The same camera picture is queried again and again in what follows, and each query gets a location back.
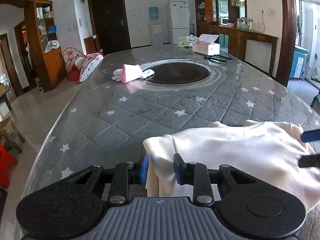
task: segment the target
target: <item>beige cloth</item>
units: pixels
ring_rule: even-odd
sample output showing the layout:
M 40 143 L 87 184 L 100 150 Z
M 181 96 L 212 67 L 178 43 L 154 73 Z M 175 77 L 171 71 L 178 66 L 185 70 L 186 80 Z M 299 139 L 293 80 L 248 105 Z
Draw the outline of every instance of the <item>beige cloth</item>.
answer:
M 221 164 L 240 169 L 295 195 L 307 212 L 319 204 L 319 170 L 298 167 L 302 155 L 315 154 L 310 144 L 301 142 L 300 125 L 247 120 L 243 127 L 220 122 L 212 126 L 144 140 L 149 154 L 148 196 L 192 197 L 192 186 L 180 186 L 175 179 L 173 155 L 180 153 L 185 162 L 203 163 L 209 169 L 218 169 Z M 212 188 L 215 199 L 220 199 L 216 186 Z

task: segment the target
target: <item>refrigerator door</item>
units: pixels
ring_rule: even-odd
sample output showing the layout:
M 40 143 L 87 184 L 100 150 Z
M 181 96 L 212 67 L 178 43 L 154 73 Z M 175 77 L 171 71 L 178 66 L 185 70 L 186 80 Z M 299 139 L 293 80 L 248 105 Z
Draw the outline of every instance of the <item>refrigerator door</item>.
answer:
M 172 29 L 189 28 L 188 2 L 170 2 Z
M 171 42 L 173 44 L 178 44 L 179 39 L 181 37 L 190 36 L 189 28 L 187 28 L 187 29 L 172 29 L 171 31 L 172 31 L 172 38 L 173 38 L 173 40 Z

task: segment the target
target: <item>quilted star-patterned tablecloth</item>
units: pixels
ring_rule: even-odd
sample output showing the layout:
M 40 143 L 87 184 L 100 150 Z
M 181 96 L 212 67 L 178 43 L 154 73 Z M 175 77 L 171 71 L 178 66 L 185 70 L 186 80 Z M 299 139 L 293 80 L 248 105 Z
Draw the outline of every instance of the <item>quilted star-patterned tablecloth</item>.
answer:
M 145 154 L 144 139 L 206 127 L 215 121 L 229 126 L 241 126 L 247 119 L 285 121 L 301 124 L 304 130 L 320 128 L 320 116 L 307 104 L 272 78 L 239 60 L 213 63 L 211 67 L 221 73 L 220 78 L 193 89 L 151 91 L 128 88 L 111 80 L 112 72 L 124 63 L 141 65 L 169 58 L 210 64 L 203 55 L 175 45 L 105 56 L 47 137 L 24 193 L 93 164 L 114 168 L 120 162 L 138 161 Z M 320 144 L 312 145 L 319 152 Z M 310 220 L 304 229 L 306 235 L 311 224 L 319 227 Z

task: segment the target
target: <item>metal screw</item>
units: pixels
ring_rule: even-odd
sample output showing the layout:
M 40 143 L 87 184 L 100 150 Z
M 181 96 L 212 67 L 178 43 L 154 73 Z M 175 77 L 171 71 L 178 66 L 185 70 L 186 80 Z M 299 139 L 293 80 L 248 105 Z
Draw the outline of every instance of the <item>metal screw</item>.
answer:
M 212 201 L 212 197 L 207 196 L 207 195 L 201 195 L 197 197 L 197 201 L 199 203 L 210 203 Z
M 125 201 L 124 196 L 115 195 L 110 198 L 110 202 L 115 203 L 115 204 L 121 204 L 124 201 Z

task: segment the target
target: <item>wooden stool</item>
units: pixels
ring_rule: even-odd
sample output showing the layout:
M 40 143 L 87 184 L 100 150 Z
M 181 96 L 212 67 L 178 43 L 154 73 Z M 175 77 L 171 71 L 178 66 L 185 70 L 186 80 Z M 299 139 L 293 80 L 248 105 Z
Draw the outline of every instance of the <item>wooden stool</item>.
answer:
M 11 127 L 13 130 L 12 134 L 8 132 L 9 127 Z M 22 143 L 24 143 L 26 140 L 23 138 L 17 127 L 12 122 L 11 117 L 8 117 L 0 122 L 0 136 L 4 136 L 7 139 L 9 145 L 13 146 L 19 153 L 22 153 L 21 148 L 15 142 L 15 138 L 18 136 Z

